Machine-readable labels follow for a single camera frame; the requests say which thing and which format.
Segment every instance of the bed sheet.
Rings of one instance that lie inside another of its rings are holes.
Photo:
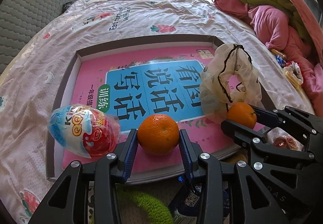
[[[254,32],[210,1],[77,1],[34,36],[0,78],[0,199],[18,223],[29,220],[52,185],[46,180],[47,120],[75,51],[163,33],[215,35],[225,43],[242,44],[259,65],[259,80],[277,108],[290,105],[314,113]]]

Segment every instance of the tangerine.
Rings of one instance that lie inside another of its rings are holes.
[[[257,122],[257,115],[250,105],[238,102],[229,109],[227,119],[253,129]]]
[[[150,115],[140,124],[137,139],[140,146],[148,153],[165,155],[179,142],[178,125],[168,115]]]

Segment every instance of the blue gripper pad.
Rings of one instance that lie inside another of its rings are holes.
[[[192,178],[193,178],[192,159],[190,157],[190,154],[189,154],[188,148],[187,148],[188,142],[190,145],[192,145],[189,138],[188,138],[186,130],[181,129],[180,130],[180,142],[178,143],[178,146],[180,148],[180,155],[181,155],[183,165],[184,165],[185,176],[189,180],[192,180]]]
[[[137,148],[138,148],[137,130],[132,129],[128,135],[128,138],[125,142],[125,145],[119,157],[119,160],[120,159],[124,160],[123,174],[122,174],[122,178],[124,182],[126,182],[131,175],[133,162],[135,161],[135,156],[137,153]]]

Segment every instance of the plastic-wrapped toy egg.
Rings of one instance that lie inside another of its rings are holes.
[[[48,130],[62,147],[87,158],[112,152],[120,136],[115,118],[81,104],[54,110]]]

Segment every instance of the gray quilted headboard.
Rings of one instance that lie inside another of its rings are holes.
[[[0,74],[11,60],[62,12],[71,0],[3,0],[0,4]]]

